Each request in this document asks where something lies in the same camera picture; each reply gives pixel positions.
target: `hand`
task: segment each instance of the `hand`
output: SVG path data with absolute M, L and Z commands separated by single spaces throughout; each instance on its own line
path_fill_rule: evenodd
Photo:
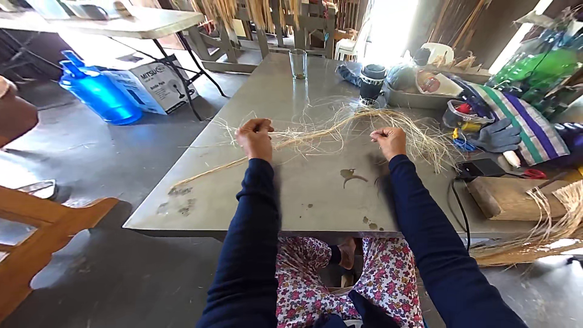
M 401 128 L 380 128 L 370 134 L 372 142 L 378 142 L 381 147 L 382 154 L 387 160 L 403 154 L 406 155 L 405 150 L 405 132 Z
M 273 132 L 271 120 L 253 118 L 235 131 L 235 139 L 245 151 L 247 158 L 261 158 L 271 163 L 273 149 L 271 137 L 267 132 Z

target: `concrete floor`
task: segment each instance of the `concrete floor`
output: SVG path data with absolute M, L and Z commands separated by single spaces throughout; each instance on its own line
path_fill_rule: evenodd
M 257 53 L 246 56 L 255 60 Z M 213 74 L 227 95 L 245 82 L 239 74 Z M 205 78 L 195 82 L 195 106 L 206 117 L 227 101 Z M 26 90 L 39 106 L 70 102 L 59 88 Z M 220 242 L 211 238 L 152 238 L 121 229 L 207 122 L 188 108 L 169 116 L 145 114 L 136 124 L 108 125 L 73 101 L 40 112 L 38 127 L 0 152 L 0 185 L 57 179 L 59 200 L 80 206 L 118 197 L 97 227 L 77 234 L 32 281 L 34 291 L 0 328 L 192 327 L 205 304 Z M 484 269 L 489 281 L 529 325 L 583 327 L 583 270 L 567 256 L 532 266 Z M 424 317 L 444 327 L 420 287 Z

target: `pink floral fabric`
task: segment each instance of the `pink floral fabric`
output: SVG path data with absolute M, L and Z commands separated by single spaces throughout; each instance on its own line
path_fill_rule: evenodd
M 276 260 L 279 282 L 278 328 L 314 324 L 321 313 L 344 320 L 360 319 L 347 295 L 331 295 L 318 275 L 328 265 L 332 250 L 316 238 L 280 238 Z M 423 327 L 417 295 L 415 260 L 402 238 L 364 238 L 363 274 L 353 289 L 383 308 L 401 327 Z

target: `white table top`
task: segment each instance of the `white table top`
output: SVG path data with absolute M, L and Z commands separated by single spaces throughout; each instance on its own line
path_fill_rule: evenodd
M 0 12 L 0 29 L 58 33 L 61 31 L 98 34 L 108 37 L 159 39 L 185 30 L 205 20 L 199 12 L 131 6 L 133 17 L 112 20 L 70 19 L 45 20 L 35 11 Z

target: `black power adapter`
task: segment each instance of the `black power adapter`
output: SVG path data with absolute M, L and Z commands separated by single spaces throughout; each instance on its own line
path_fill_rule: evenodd
M 458 178 L 472 181 L 479 176 L 503 176 L 506 171 L 490 158 L 481 158 L 459 162 L 456 164 L 459 169 Z

